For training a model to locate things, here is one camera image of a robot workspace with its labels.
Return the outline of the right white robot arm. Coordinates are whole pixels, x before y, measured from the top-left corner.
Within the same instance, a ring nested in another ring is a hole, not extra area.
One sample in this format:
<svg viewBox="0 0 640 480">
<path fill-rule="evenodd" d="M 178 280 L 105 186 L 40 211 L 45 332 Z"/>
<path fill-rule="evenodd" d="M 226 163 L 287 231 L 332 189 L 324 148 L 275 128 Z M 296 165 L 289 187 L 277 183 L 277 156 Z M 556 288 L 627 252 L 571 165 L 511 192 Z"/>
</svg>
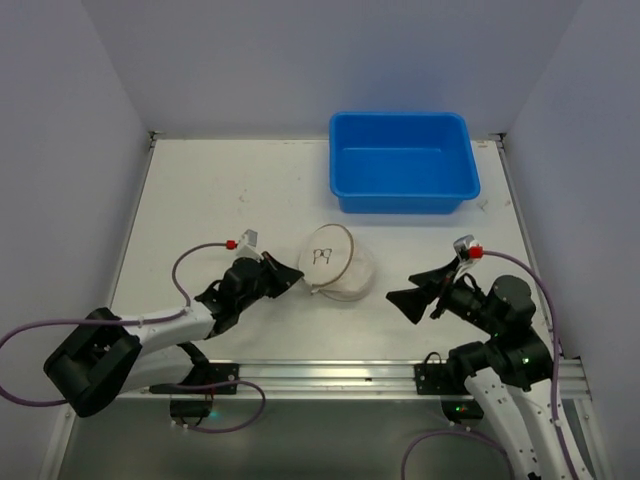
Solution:
<svg viewBox="0 0 640 480">
<path fill-rule="evenodd" d="M 447 265 L 410 276 L 412 288 L 386 298 L 412 323 L 451 313 L 488 335 L 413 367 L 419 395 L 470 395 L 496 439 L 450 427 L 446 434 L 482 442 L 506 460 L 513 479 L 589 479 L 592 474 L 568 424 L 560 397 L 560 349 L 533 327 L 537 311 L 529 284 L 497 277 L 487 291 L 464 267 L 490 256 L 479 246 Z"/>
</svg>

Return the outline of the white mesh laundry bag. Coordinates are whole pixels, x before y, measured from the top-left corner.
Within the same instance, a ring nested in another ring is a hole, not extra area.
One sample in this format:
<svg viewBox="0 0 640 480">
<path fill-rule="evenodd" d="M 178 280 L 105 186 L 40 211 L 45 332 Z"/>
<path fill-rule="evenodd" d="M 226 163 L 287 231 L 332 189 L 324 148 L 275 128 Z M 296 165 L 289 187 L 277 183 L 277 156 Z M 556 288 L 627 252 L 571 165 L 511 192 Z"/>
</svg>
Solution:
<svg viewBox="0 0 640 480">
<path fill-rule="evenodd" d="M 298 256 L 298 269 L 313 294 L 343 302 L 364 298 L 376 275 L 370 251 L 336 223 L 325 224 L 308 237 Z"/>
</svg>

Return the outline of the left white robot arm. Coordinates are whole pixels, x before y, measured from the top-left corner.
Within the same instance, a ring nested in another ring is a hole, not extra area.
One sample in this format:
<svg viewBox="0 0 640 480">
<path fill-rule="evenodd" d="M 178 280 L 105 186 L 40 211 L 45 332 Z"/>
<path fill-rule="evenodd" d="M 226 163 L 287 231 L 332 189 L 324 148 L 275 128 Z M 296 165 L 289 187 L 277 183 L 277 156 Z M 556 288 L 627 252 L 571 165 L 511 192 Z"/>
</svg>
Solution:
<svg viewBox="0 0 640 480">
<path fill-rule="evenodd" d="M 221 279 L 167 321 L 120 318 L 108 308 L 96 309 L 47 358 L 44 373 L 82 418 L 141 387 L 211 393 L 226 378 L 215 373 L 196 342 L 230 330 L 247 308 L 264 297 L 279 297 L 303 276 L 263 252 L 237 258 Z"/>
</svg>

